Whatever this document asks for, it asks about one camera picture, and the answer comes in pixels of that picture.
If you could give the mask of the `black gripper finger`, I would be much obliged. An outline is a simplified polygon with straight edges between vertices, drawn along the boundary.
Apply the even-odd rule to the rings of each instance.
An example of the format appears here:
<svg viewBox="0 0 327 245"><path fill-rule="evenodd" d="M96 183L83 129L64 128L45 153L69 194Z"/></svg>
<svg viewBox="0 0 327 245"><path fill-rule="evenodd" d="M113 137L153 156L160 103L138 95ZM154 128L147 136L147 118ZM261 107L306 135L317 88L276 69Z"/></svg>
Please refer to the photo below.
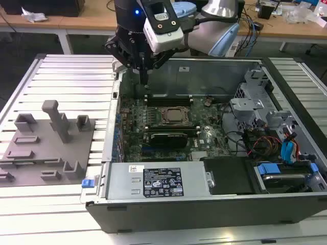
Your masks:
<svg viewBox="0 0 327 245"><path fill-rule="evenodd" d="M154 55L152 52L146 52L144 56L144 84L148 84L149 73L154 69L159 69L171 57L171 52L162 52Z"/></svg>
<svg viewBox="0 0 327 245"><path fill-rule="evenodd" d="M140 52L138 51L137 48L137 43L133 38L129 39L130 42L130 47L131 47L131 56L133 60L133 70L138 71L139 75L139 82L141 84L144 83L144 70L143 70L143 60L141 57Z"/></svg>

